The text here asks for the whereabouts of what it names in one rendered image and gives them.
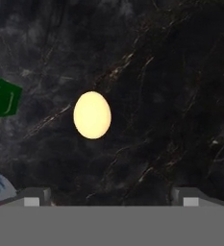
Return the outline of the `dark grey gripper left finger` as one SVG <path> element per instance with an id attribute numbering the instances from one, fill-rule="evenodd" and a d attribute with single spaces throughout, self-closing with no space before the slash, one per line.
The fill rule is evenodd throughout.
<path id="1" fill-rule="evenodd" d="M 15 197 L 0 201 L 0 206 L 9 207 L 46 207 L 51 205 L 51 189 L 47 187 L 29 187 Z"/>

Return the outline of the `green milk carton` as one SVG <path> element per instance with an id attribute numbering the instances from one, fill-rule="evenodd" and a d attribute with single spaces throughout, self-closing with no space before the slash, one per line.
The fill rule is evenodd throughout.
<path id="1" fill-rule="evenodd" d="M 0 117 L 15 115 L 22 88 L 0 78 Z"/>

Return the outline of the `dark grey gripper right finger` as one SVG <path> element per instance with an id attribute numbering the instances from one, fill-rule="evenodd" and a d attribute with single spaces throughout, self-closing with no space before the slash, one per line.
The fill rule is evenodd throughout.
<path id="1" fill-rule="evenodd" d="M 196 187 L 174 187 L 172 189 L 173 206 L 178 207 L 224 207 L 224 201 L 212 198 Z"/>

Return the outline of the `pale yellow egg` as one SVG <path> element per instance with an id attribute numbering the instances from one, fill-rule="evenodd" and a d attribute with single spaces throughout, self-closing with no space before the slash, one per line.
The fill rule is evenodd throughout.
<path id="1" fill-rule="evenodd" d="M 75 104 L 73 122 L 83 137 L 100 138 L 112 123 L 111 108 L 100 93 L 88 91 L 82 94 Z"/>

